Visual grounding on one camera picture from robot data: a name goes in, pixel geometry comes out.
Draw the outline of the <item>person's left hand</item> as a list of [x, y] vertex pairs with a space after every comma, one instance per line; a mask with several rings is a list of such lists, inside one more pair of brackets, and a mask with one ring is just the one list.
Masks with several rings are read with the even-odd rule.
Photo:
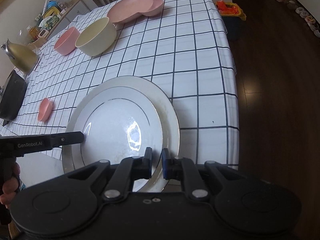
[[12, 167], [12, 176], [8, 179], [2, 187], [3, 194], [1, 194], [1, 204], [7, 209], [10, 208], [12, 200], [17, 194], [17, 190], [20, 187], [20, 180], [17, 178], [20, 175], [20, 166], [18, 163], [14, 163]]

